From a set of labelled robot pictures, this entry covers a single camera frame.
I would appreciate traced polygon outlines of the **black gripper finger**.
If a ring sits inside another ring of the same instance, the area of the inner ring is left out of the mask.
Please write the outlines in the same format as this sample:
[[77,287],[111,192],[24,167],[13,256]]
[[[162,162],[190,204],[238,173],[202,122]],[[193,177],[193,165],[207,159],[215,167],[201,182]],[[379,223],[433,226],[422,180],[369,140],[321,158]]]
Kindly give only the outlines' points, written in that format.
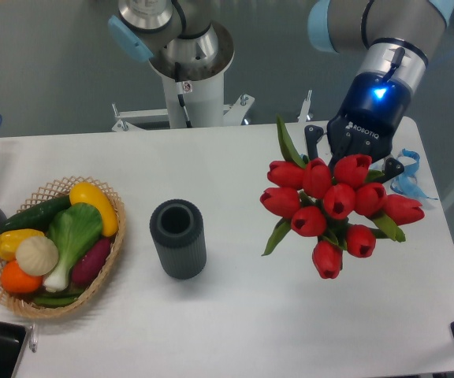
[[394,157],[384,160],[381,175],[377,178],[378,183],[387,183],[404,172],[404,165]]
[[320,142],[324,134],[324,129],[317,125],[309,124],[304,127],[307,156],[310,161],[318,157],[318,143]]

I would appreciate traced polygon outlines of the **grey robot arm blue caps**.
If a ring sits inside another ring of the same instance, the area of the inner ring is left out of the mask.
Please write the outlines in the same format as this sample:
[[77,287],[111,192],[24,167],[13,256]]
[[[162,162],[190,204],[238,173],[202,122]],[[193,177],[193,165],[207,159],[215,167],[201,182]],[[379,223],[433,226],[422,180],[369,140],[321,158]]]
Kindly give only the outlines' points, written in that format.
[[[404,167],[393,136],[449,23],[452,1],[319,1],[307,19],[311,44],[367,54],[337,115],[327,124],[332,163],[353,154],[384,161],[381,183]],[[172,128],[222,126],[224,73],[233,39],[208,1],[121,1],[110,35],[162,78]]]

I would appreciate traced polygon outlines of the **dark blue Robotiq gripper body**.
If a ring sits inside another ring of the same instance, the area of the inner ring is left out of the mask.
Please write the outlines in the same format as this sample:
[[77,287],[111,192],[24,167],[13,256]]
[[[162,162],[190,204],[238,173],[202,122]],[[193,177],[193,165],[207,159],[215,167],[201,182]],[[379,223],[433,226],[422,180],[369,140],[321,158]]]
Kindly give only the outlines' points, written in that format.
[[372,162],[390,155],[393,137],[410,101],[411,92],[403,84],[384,82],[374,72],[359,74],[337,115],[327,124],[332,153],[329,165],[355,154],[367,155]]

